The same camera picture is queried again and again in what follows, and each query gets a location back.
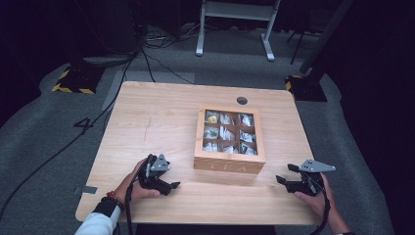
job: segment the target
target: black wall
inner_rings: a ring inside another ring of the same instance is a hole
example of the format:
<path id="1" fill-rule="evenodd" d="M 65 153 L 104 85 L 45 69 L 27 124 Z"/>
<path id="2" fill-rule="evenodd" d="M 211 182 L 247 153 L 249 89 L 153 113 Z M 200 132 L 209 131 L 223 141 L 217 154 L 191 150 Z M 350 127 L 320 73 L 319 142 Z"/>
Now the black wall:
<path id="1" fill-rule="evenodd" d="M 62 9 L 57 19 L 51 8 Z M 46 74 L 70 63 L 68 48 L 85 58 L 136 47 L 131 23 L 128 0 L 0 1 L 0 127 L 40 95 Z"/>
<path id="2" fill-rule="evenodd" d="M 412 1 L 354 1 L 314 65 L 342 92 L 348 127 L 386 196 L 396 234 L 408 234 L 414 217 L 414 13 Z"/>

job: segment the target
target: black equipment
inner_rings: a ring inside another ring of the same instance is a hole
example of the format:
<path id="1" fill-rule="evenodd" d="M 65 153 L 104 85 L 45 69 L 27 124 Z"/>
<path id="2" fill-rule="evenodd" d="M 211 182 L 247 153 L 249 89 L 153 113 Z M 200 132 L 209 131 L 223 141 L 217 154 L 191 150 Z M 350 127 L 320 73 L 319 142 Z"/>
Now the black equipment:
<path id="1" fill-rule="evenodd" d="M 315 196 L 321 192 L 324 195 L 325 207 L 323 221 L 320 226 L 311 233 L 312 235 L 320 234 L 326 226 L 330 210 L 330 201 L 327 198 L 326 189 L 324 188 L 324 182 L 320 172 L 331 171 L 336 168 L 332 165 L 322 164 L 315 160 L 306 160 L 301 166 L 288 164 L 288 169 L 299 173 L 301 175 L 301 181 L 287 181 L 285 178 L 276 175 L 278 183 L 285 185 L 287 192 L 302 192 L 309 196 Z"/>

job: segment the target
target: stand leg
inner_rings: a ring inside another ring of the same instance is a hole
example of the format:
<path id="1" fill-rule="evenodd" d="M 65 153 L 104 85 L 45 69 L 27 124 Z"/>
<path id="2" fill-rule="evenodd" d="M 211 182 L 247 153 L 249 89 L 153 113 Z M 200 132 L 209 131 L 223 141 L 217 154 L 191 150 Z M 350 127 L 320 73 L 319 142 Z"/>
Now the stand leg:
<path id="1" fill-rule="evenodd" d="M 198 37 L 198 45 L 196 46 L 196 55 L 202 56 L 204 53 L 205 43 L 205 12 L 206 12 L 206 0 L 202 3 L 201 9 L 201 29 Z"/>
<path id="2" fill-rule="evenodd" d="M 265 49 L 265 53 L 266 53 L 266 57 L 268 58 L 268 61 L 273 62 L 275 61 L 275 57 L 274 57 L 274 53 L 272 52 L 271 46 L 269 45 L 269 35 L 271 34 L 272 31 L 272 26 L 274 26 L 274 22 L 275 22 L 275 17 L 277 16 L 277 12 L 278 12 L 278 7 L 280 5 L 280 0 L 276 0 L 275 4 L 274 4 L 274 8 L 272 10 L 272 15 L 271 18 L 269 19 L 268 22 L 268 27 L 266 29 L 266 33 L 262 33 L 261 36 L 261 40 L 262 40 L 262 44 L 263 44 L 263 48 Z"/>

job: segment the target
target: person's hand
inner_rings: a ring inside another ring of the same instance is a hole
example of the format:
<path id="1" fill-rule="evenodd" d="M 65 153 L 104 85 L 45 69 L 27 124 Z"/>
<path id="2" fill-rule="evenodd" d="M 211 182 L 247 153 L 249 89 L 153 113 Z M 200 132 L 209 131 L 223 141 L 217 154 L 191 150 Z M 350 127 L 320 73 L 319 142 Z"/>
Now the person's hand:
<path id="1" fill-rule="evenodd" d="M 336 209 L 335 199 L 333 197 L 332 188 L 330 188 L 329 181 L 326 178 L 326 175 L 321 173 L 321 177 L 323 178 L 324 187 L 326 188 L 326 194 L 327 198 L 330 201 L 330 207 L 332 209 Z M 322 192 L 318 193 L 314 197 L 308 196 L 302 192 L 295 192 L 294 195 L 296 195 L 299 199 L 304 201 L 308 204 L 309 207 L 320 217 L 320 219 L 323 219 L 324 216 L 324 195 Z"/>
<path id="2" fill-rule="evenodd" d="M 120 199 L 122 199 L 122 203 L 125 202 L 125 193 L 126 190 L 134 177 L 137 170 L 140 168 L 141 164 L 144 162 L 144 160 L 140 161 L 130 172 L 127 174 L 127 176 L 122 180 L 122 182 L 119 184 L 119 186 L 114 190 L 116 196 Z M 142 198 L 151 198 L 156 197 L 160 194 L 160 192 L 156 189 L 144 189 L 141 187 L 140 183 L 138 181 L 134 182 L 132 192 L 131 192 L 131 201 L 137 201 Z"/>
<path id="3" fill-rule="evenodd" d="M 321 177 L 323 178 L 327 198 L 330 201 L 329 218 L 327 223 L 329 224 L 332 234 L 342 234 L 350 232 L 350 229 L 348 228 L 346 222 L 343 220 L 342 215 L 336 207 L 335 198 L 333 197 L 332 193 L 332 188 L 330 187 L 326 175 L 321 173 Z M 322 192 L 318 193 L 314 197 L 303 194 L 302 192 L 295 192 L 294 195 L 296 195 L 303 202 L 307 203 L 308 206 L 311 207 L 311 209 L 320 217 L 320 220 L 323 219 L 325 201 Z"/>

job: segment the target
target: black cable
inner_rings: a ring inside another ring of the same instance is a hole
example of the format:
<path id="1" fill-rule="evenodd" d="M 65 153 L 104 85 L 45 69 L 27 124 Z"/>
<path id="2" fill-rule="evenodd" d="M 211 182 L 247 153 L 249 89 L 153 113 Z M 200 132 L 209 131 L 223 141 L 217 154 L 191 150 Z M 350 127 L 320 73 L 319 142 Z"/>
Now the black cable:
<path id="1" fill-rule="evenodd" d="M 145 161 L 143 161 L 143 163 L 140 165 L 140 167 L 138 167 L 137 171 L 135 172 L 134 176 L 132 177 L 131 182 L 129 183 L 128 188 L 125 192 L 125 213 L 126 213 L 126 216 L 127 216 L 127 226 L 128 226 L 128 234 L 129 235 L 132 235 L 131 210 L 130 210 L 130 206 L 129 206 L 129 203 L 131 202 L 132 188 L 134 187 L 134 182 L 137 181 L 137 179 L 138 179 L 138 174 L 140 173 L 143 166 L 147 167 L 147 163 L 149 162 L 150 158 L 151 158 L 151 155 L 149 155 L 149 157 L 147 157 L 147 159 Z"/>
<path id="2" fill-rule="evenodd" d="M 143 48 L 141 48 L 141 52 L 143 53 L 144 58 L 146 58 L 147 68 L 149 68 L 150 77 L 152 78 L 153 82 L 156 82 L 155 79 L 153 78 L 152 69 L 150 68 L 150 64 L 149 64 L 149 59 L 147 59 L 147 55 L 144 52 Z"/>
<path id="3" fill-rule="evenodd" d="M 323 231 L 324 227 L 327 224 L 327 220 L 329 219 L 329 211 L 330 211 L 330 200 L 327 198 L 327 193 L 326 193 L 326 189 L 321 186 L 318 182 L 316 182 L 315 180 L 313 180 L 310 176 L 308 176 L 307 173 L 304 173 L 305 175 L 307 175 L 307 177 L 315 184 L 317 185 L 321 192 L 323 193 L 324 196 L 324 214 L 323 214 L 323 220 L 320 223 L 320 226 L 317 227 L 316 230 L 314 230 L 314 232 L 311 233 L 311 235 L 319 235 L 321 233 L 321 231 Z"/>
<path id="4" fill-rule="evenodd" d="M 125 76 L 126 71 L 128 70 L 129 65 L 131 64 L 131 62 L 133 61 L 133 59 L 137 56 L 137 53 L 135 53 L 135 55 L 131 58 L 131 60 L 128 62 L 127 66 L 125 67 L 125 70 L 123 72 L 123 76 Z M 45 166 L 47 163 L 51 162 L 52 160 L 54 160 L 59 154 L 61 154 L 64 150 L 66 150 L 70 145 L 72 145 L 81 135 L 83 135 L 90 127 L 93 126 L 93 124 L 110 108 L 110 106 L 113 104 L 113 102 L 115 101 L 116 97 L 118 96 L 119 90 L 121 88 L 121 85 L 119 86 L 113 100 L 110 102 L 110 104 L 87 126 L 85 126 L 83 128 L 83 130 L 77 134 L 66 146 L 64 146 L 64 148 L 62 148 L 60 151 L 58 151 L 56 154 L 54 154 L 51 158 L 49 158 L 48 160 L 46 160 L 43 164 L 41 164 L 37 169 L 35 169 L 30 175 L 28 175 L 19 185 L 18 187 L 15 188 L 15 190 L 10 194 L 10 196 L 7 198 L 6 202 L 3 204 L 3 207 L 0 211 L 0 222 L 1 219 L 3 218 L 3 214 L 4 211 L 6 210 L 6 207 L 9 205 L 10 201 L 13 199 L 13 197 L 15 196 L 15 194 L 22 188 L 22 186 L 24 186 L 24 184 L 37 172 L 39 171 L 43 166 Z"/>
<path id="5" fill-rule="evenodd" d="M 154 61 L 157 61 L 162 67 L 164 67 L 165 69 L 167 69 L 168 71 L 170 71 L 171 73 L 173 73 L 175 76 L 177 76 L 178 78 L 180 78 L 180 79 L 182 79 L 182 80 L 184 80 L 184 81 L 187 81 L 188 83 L 190 83 L 190 84 L 195 84 L 195 83 L 193 83 L 193 82 L 191 82 L 191 81 L 189 81 L 189 80 L 187 80 L 187 79 L 185 79 L 185 78 L 183 78 L 183 77 L 181 77 L 179 74 L 177 74 L 176 72 L 174 72 L 173 70 L 171 70 L 169 67 L 167 67 L 167 66 L 165 66 L 165 65 L 163 65 L 162 63 L 161 63 L 161 61 L 159 61 L 159 60 L 157 60 L 157 59 L 155 59 L 155 58 L 153 58 L 153 57 L 151 57 L 151 56 L 149 56 L 149 55 L 147 55 L 147 57 L 149 57 L 150 59 L 152 59 L 152 60 L 154 60 Z"/>

